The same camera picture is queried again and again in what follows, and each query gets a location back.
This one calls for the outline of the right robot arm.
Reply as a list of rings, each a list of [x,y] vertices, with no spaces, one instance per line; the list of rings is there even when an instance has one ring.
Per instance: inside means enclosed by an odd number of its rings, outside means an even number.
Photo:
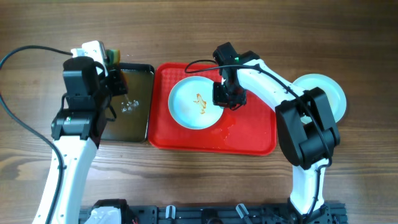
[[[218,46],[213,58],[222,77],[213,85],[214,105],[236,110],[246,104],[250,91],[274,111],[280,148],[293,167],[289,205],[295,222],[309,223],[320,217],[325,210],[323,178],[340,143],[326,93],[319,87],[295,86],[257,54],[238,54],[229,42]]]

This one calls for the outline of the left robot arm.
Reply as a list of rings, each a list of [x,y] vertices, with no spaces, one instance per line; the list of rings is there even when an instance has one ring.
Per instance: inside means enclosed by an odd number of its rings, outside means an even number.
[[[114,96],[128,87],[119,59],[98,62],[79,56],[63,63],[67,92],[52,121],[51,136],[57,149],[34,223],[78,223],[78,216],[91,163],[108,121]]]

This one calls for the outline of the white plate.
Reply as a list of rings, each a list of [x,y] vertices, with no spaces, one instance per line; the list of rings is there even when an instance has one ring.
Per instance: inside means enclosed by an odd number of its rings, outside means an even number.
[[[174,85],[168,107],[179,125],[187,129],[206,129],[221,118],[223,108],[213,104],[213,84],[209,78],[192,76]]]
[[[311,90],[315,87],[321,88],[327,95],[335,121],[340,121],[345,115],[347,108],[346,95],[342,87],[332,78],[311,73],[299,77],[293,84],[306,90]]]

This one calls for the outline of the green yellow sponge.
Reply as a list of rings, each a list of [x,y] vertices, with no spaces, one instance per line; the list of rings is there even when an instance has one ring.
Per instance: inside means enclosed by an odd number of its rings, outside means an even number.
[[[106,50],[107,64],[109,66],[118,65],[120,63],[121,54],[118,49]]]

